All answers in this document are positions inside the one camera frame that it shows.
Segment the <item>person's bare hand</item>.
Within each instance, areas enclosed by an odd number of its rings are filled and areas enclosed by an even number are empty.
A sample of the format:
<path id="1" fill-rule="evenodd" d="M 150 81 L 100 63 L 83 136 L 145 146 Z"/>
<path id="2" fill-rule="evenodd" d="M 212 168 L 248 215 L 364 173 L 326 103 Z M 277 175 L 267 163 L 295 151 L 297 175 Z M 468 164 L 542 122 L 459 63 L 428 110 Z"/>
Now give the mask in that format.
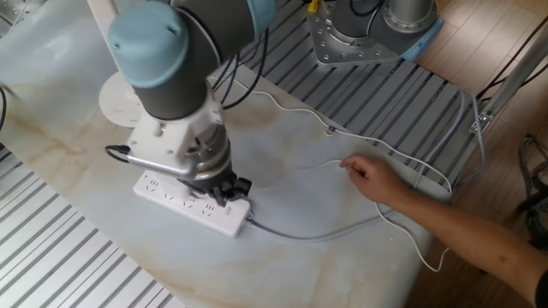
<path id="1" fill-rule="evenodd" d="M 346 170 L 356 188 L 371 201 L 392 206 L 412 193 L 392 167 L 382 160 L 353 155 L 342 160 L 339 166 Z"/>

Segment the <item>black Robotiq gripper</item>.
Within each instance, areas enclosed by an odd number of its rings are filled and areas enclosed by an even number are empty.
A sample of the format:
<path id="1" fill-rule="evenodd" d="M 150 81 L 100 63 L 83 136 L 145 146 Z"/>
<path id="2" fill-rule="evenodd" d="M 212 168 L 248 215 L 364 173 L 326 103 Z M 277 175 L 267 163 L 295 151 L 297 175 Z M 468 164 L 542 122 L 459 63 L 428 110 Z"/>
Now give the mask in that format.
<path id="1" fill-rule="evenodd" d="M 191 180 L 188 182 L 188 186 L 198 193 L 212 196 L 219 206 L 225 207 L 234 198 L 246 198 L 252 182 L 237 177 L 231 168 L 226 168 L 212 178 Z"/>

